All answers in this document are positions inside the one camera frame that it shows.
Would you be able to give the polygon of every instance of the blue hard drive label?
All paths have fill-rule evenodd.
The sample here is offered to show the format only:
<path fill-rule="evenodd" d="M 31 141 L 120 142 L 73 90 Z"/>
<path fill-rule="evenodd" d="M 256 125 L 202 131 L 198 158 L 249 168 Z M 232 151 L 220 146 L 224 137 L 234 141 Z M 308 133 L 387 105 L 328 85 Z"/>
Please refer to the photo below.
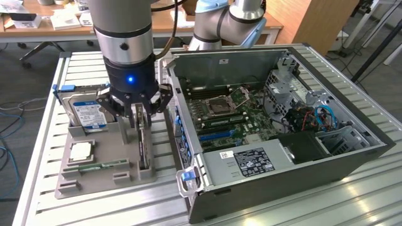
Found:
<path fill-rule="evenodd" d="M 233 153 L 233 158 L 237 162 L 244 177 L 274 170 L 261 147 L 244 152 Z"/>
<path fill-rule="evenodd" d="M 75 115 L 85 129 L 101 129 L 105 127 L 105 115 L 98 111 L 100 107 L 96 101 L 73 103 Z"/>

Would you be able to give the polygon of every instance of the black stand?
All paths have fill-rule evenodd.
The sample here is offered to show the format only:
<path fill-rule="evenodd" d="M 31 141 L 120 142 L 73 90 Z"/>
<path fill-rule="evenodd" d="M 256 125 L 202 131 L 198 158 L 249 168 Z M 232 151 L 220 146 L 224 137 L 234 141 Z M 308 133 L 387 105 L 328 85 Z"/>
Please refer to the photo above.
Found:
<path fill-rule="evenodd" d="M 399 33 L 400 29 L 402 29 L 402 20 L 399 21 L 397 25 L 395 26 L 395 28 L 391 31 L 391 33 L 388 34 L 388 36 L 381 41 L 381 43 L 377 46 L 376 50 L 373 51 L 373 53 L 368 57 L 365 63 L 363 64 L 363 66 L 359 68 L 357 72 L 352 76 L 352 78 L 351 78 L 352 82 L 355 82 L 359 79 L 359 77 L 363 75 L 364 71 L 367 70 L 367 68 L 372 64 L 372 62 L 376 59 L 377 55 L 381 53 L 383 49 L 387 47 L 388 43 L 391 42 L 391 40 L 393 39 L 393 37 Z"/>

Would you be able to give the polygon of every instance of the aluminum extrusion table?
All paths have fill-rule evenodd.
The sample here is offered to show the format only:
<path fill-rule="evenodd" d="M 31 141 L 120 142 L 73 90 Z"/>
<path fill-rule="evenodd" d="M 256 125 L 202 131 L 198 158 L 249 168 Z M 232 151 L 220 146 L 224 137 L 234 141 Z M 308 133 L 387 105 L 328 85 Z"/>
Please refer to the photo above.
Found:
<path fill-rule="evenodd" d="M 400 225 L 402 124 L 309 47 L 290 45 L 355 106 L 396 142 L 376 160 L 341 181 L 228 214 L 196 226 Z M 162 74 L 157 62 L 158 75 Z M 300 69 L 311 89 L 317 82 Z M 100 52 L 61 57 L 53 84 L 90 85 L 106 81 Z M 57 200 L 53 190 L 66 137 L 67 117 L 49 92 L 13 225 L 188 225 L 177 192 L 174 164 L 162 115 L 153 118 L 154 183 Z"/>

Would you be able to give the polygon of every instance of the blue pcie slot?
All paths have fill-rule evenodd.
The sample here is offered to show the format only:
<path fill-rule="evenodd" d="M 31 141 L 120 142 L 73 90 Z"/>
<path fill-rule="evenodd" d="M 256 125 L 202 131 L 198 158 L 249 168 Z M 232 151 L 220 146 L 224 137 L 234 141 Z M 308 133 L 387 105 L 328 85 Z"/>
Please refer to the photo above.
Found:
<path fill-rule="evenodd" d="M 208 135 L 200 135 L 198 136 L 198 140 L 200 141 L 205 141 L 205 140 L 213 140 L 213 139 L 218 139 L 218 138 L 226 138 L 226 137 L 232 137 L 234 130 L 229 130 L 226 132 L 221 132 L 221 133 L 214 133 L 214 134 L 208 134 Z"/>

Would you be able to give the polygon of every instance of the blue cable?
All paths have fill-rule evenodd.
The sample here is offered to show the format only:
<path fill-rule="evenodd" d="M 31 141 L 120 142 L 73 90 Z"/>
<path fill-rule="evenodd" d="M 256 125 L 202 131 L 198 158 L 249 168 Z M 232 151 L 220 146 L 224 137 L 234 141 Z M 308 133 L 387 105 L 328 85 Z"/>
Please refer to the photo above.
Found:
<path fill-rule="evenodd" d="M 18 119 L 19 119 L 19 123 L 18 123 L 18 126 L 17 126 L 17 128 L 14 129 L 14 131 L 10 132 L 9 134 L 6 134 L 6 135 L 3 135 L 3 136 L 0 137 L 0 139 L 3 139 L 3 138 L 6 138 L 6 137 L 9 137 L 9 136 L 10 136 L 15 131 L 18 131 L 18 129 L 22 127 L 22 125 L 23 125 L 23 118 L 19 117 L 18 115 L 3 114 L 3 113 L 1 113 L 1 112 L 0 112 L 0 115 L 6 116 L 6 117 L 14 117 L 14 118 L 18 118 Z"/>
<path fill-rule="evenodd" d="M 315 108 L 315 110 L 313 110 L 313 115 L 315 115 L 315 118 L 316 118 L 317 123 L 319 123 L 320 125 L 323 125 L 323 122 L 320 121 L 319 116 L 317 116 L 317 109 L 319 109 L 319 108 L 324 108 L 324 109 L 328 111 L 328 113 L 331 114 L 331 117 L 332 117 L 332 120 L 333 120 L 333 124 L 335 124 L 335 128 L 336 128 L 336 127 L 337 127 L 337 122 L 336 122 L 336 118 L 335 118 L 333 111 L 332 111 L 332 109 L 331 109 L 328 106 L 325 106 L 325 105 L 317 106 L 317 107 Z"/>
<path fill-rule="evenodd" d="M 10 160 L 11 160 L 11 165 L 13 165 L 13 170 L 14 170 L 14 174 L 15 174 L 15 184 L 13 186 L 13 188 L 3 194 L 0 196 L 0 199 L 2 199 L 3 197 L 6 197 L 10 193 L 14 192 L 14 190 L 18 187 L 19 184 L 19 177 L 18 177 L 18 169 L 17 169 L 17 163 L 14 161 L 13 155 L 10 153 L 10 151 L 5 148 L 5 147 L 0 147 L 0 149 L 2 149 L 3 151 L 6 151 L 6 154 L 10 156 Z"/>

